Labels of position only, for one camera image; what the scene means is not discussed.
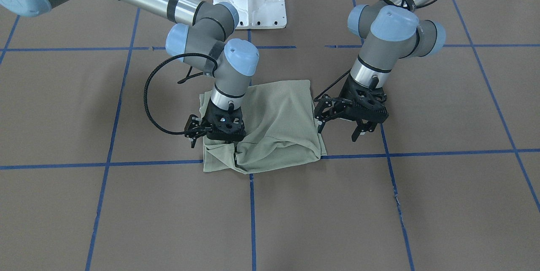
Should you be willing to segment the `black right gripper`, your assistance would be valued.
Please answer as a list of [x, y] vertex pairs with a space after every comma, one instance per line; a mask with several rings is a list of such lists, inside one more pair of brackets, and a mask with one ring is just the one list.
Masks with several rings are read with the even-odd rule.
[[229, 111], [209, 104], [203, 118], [189, 115], [184, 136], [188, 138], [192, 149], [195, 148], [197, 139], [203, 136], [218, 141], [242, 141], [246, 136], [246, 130], [241, 108]]

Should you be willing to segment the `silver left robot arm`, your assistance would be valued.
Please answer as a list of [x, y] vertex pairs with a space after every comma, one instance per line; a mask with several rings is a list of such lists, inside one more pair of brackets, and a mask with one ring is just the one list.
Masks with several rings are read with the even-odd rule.
[[347, 19], [349, 31], [363, 39], [339, 96], [323, 91], [314, 98], [314, 119], [321, 133], [327, 122], [343, 119], [356, 123], [351, 135], [372, 132], [389, 117], [383, 85], [399, 59], [425, 57], [440, 51], [446, 30], [431, 20], [420, 20], [415, 11], [437, 0], [379, 0], [355, 6]]

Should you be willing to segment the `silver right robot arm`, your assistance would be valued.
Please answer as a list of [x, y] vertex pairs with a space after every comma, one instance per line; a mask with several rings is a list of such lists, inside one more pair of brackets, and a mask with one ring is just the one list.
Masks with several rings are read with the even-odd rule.
[[[69, 1], [1, 0], [1, 5], [19, 16], [36, 17]], [[240, 25], [237, 9], [228, 2], [209, 3], [204, 0], [117, 1], [170, 23], [164, 43], [169, 58], [150, 73], [143, 89], [143, 107], [148, 120], [166, 134], [185, 136], [192, 146], [202, 137], [226, 143], [242, 141], [247, 132], [241, 106], [258, 66], [259, 51], [251, 42], [234, 37]], [[159, 125], [148, 103], [152, 79], [173, 61], [198, 69], [199, 76], [214, 79], [201, 116], [190, 115], [181, 131], [171, 131]]]

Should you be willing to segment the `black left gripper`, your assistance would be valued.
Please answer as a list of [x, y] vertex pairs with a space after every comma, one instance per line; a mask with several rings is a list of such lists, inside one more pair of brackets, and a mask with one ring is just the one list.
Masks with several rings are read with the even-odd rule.
[[334, 119], [356, 121], [356, 128], [351, 135], [353, 142], [356, 142], [359, 136], [373, 132], [377, 123], [384, 123], [389, 117], [383, 88], [370, 89], [361, 86], [351, 75], [347, 77], [339, 97], [322, 96], [315, 98], [314, 102], [318, 133], [322, 133], [326, 123]]

